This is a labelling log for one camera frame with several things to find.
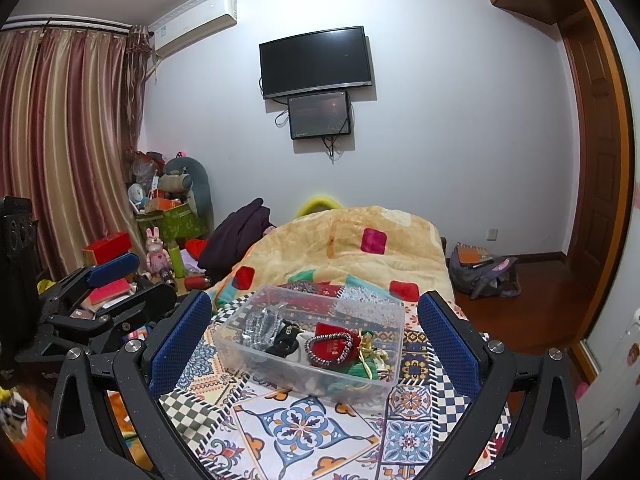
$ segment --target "patterned tablecloth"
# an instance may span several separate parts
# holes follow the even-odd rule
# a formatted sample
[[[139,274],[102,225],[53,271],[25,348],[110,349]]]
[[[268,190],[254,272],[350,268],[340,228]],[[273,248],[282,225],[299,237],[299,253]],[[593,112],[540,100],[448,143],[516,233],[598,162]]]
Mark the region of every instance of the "patterned tablecloth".
[[[309,283],[308,292],[387,302],[359,287]],[[385,412],[277,389],[225,370],[212,332],[249,296],[222,308],[205,332],[174,392],[162,406],[213,476],[251,480],[410,480],[460,420],[469,398],[453,388],[404,303],[406,324],[400,382]],[[451,305],[461,317],[460,309]],[[487,467],[509,429],[507,407],[474,471]]]

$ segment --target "screw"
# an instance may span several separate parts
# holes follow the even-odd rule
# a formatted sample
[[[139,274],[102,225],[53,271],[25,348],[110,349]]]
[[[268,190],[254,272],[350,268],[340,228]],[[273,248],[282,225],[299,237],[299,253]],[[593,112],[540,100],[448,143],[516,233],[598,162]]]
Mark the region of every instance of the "screw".
[[[492,339],[489,341],[489,350],[494,354],[501,354],[504,352],[504,343],[502,341],[498,341],[497,339]]]
[[[71,350],[69,350],[69,352],[66,353],[66,356],[69,359],[78,359],[80,357],[80,354],[82,353],[82,350],[79,349],[77,346],[72,348]]]
[[[557,348],[550,348],[549,357],[551,357],[554,361],[559,361],[560,359],[562,359],[562,352]]]
[[[124,349],[130,354],[137,352],[141,348],[142,348],[142,341],[140,341],[140,339],[132,339],[126,345],[124,345]]]

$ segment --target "gray bag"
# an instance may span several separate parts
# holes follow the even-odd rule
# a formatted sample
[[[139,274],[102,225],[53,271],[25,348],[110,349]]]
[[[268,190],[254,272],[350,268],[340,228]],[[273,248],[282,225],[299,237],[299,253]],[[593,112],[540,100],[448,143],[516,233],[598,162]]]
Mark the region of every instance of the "gray bag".
[[[516,273],[518,259],[491,254],[493,263],[481,267],[465,267],[460,265],[458,248],[453,249],[449,261],[449,277],[453,287],[472,300],[481,296],[501,296],[512,298],[520,294],[520,283]]]

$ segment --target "yellow fleece blanket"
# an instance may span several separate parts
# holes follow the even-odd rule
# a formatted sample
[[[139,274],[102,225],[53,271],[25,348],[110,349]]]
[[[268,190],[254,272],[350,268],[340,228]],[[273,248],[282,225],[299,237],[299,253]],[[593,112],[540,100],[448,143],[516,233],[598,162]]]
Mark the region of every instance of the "yellow fleece blanket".
[[[367,286],[402,301],[437,290],[454,301],[436,227],[380,206],[322,211],[297,218],[251,247],[210,289],[216,307],[295,280]]]

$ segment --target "curtain rod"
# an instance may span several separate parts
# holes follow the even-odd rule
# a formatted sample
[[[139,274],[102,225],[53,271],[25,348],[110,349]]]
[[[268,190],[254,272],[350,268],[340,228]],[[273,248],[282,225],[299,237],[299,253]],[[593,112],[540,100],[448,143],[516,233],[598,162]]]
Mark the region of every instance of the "curtain rod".
[[[25,16],[11,16],[2,26],[2,30],[24,27],[78,27],[91,30],[104,30],[107,32],[119,32],[128,34],[132,25],[127,23],[110,22],[82,16],[65,16],[62,14],[28,14]]]

